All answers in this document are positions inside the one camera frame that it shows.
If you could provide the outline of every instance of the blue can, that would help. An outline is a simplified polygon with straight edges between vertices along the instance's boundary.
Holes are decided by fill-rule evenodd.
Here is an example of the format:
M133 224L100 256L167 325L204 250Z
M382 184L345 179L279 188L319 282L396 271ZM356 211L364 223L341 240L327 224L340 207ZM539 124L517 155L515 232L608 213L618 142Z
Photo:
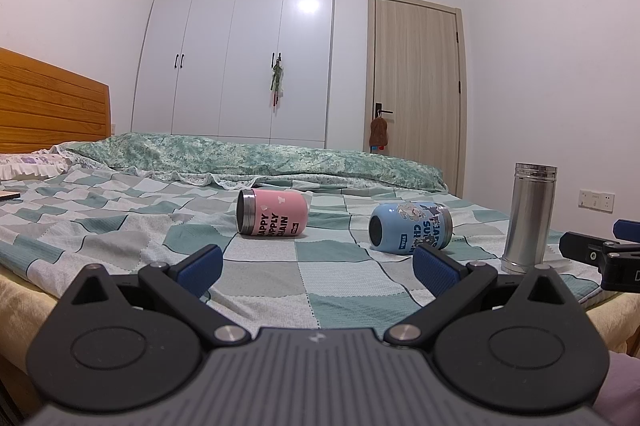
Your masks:
M444 249L452 235L451 214L436 202L381 203L369 219L369 241L380 252L413 254L421 243Z

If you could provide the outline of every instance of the headboard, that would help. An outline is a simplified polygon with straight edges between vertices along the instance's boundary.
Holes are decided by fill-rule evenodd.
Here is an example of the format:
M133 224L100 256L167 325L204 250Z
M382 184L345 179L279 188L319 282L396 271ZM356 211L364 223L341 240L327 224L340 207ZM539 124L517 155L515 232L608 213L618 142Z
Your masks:
M0 153L110 135L107 85L0 48Z

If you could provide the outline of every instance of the pink can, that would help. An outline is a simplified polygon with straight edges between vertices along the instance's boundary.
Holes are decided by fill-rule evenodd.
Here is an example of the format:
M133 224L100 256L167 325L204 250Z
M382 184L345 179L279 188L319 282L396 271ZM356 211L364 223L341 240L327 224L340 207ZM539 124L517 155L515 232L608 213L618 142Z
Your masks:
M305 197L297 191L243 189L238 194L236 220L240 234L298 236L308 216Z

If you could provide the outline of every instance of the purple cloth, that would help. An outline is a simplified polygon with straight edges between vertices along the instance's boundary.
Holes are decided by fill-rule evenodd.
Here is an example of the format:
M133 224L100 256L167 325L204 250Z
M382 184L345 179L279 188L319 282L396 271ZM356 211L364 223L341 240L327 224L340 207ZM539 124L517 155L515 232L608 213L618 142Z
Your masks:
M609 352L610 365L593 409L615 426L640 425L640 359Z

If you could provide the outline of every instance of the bed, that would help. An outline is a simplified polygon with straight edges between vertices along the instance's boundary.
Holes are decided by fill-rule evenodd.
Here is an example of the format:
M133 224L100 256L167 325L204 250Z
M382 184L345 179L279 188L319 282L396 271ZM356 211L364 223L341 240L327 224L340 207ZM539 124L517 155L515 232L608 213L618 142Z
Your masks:
M508 217L450 195L434 168L197 137L107 138L106 86L7 51L0 51L0 71L2 106L11 107L0 111L0 153L49 149L70 165L49 179L0 183L21 193L0 202L0 320L9 325L0 327L0 355L22 371L31 338L86 263L130 273L219 244L223 275L202 300L252 334L260 326L372 327L380 334L433 299L415 279L410 256L371 249L367 223L380 202L444 203L454 224L447 253L499 267ZM303 235L239 235L235 200L249 186L302 192L310 208ZM638 295L604 293L596 269L559 255L560 236L550 233L545 261L610 349L636 348Z

